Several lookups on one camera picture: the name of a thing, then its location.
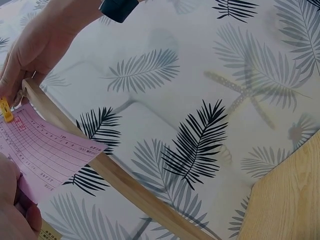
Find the black object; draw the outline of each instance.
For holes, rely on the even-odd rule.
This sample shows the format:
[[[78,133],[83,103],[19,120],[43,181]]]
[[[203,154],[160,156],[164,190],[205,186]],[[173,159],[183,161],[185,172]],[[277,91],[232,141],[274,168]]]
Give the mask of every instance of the black object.
[[[123,23],[138,4],[138,0],[103,0],[99,10],[117,23]]]

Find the wooden frame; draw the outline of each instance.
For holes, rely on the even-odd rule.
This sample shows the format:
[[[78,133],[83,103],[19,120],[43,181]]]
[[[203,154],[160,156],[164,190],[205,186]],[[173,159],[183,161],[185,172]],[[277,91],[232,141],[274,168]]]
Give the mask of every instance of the wooden frame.
[[[47,122],[87,138],[31,78],[22,81],[22,89]],[[106,154],[101,153],[89,165],[130,202],[182,240],[215,240],[145,189]]]

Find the pink paper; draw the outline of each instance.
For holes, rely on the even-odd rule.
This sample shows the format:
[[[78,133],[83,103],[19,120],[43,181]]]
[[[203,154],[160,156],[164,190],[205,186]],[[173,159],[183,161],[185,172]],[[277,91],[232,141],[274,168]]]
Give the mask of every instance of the pink paper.
[[[20,167],[19,188],[36,204],[107,148],[49,124],[30,104],[13,115],[0,118],[0,152]]]

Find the white tablecloth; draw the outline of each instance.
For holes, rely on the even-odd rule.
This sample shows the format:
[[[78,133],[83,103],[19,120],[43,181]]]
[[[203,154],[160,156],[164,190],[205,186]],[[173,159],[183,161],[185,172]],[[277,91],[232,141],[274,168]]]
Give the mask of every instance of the white tablecloth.
[[[0,7],[0,62],[46,2]],[[235,239],[252,185],[319,128],[317,10],[307,0],[148,0],[122,24],[86,27],[41,87],[157,197]],[[89,167],[40,209],[63,239],[177,239]]]

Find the yellow clip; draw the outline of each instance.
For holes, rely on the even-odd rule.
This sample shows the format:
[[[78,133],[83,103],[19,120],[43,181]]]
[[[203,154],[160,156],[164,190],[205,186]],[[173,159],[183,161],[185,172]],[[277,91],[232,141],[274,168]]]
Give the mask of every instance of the yellow clip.
[[[5,122],[10,123],[14,119],[14,116],[10,110],[9,104],[8,104],[7,99],[5,97],[1,98],[0,106],[1,106],[1,112],[4,117]]]

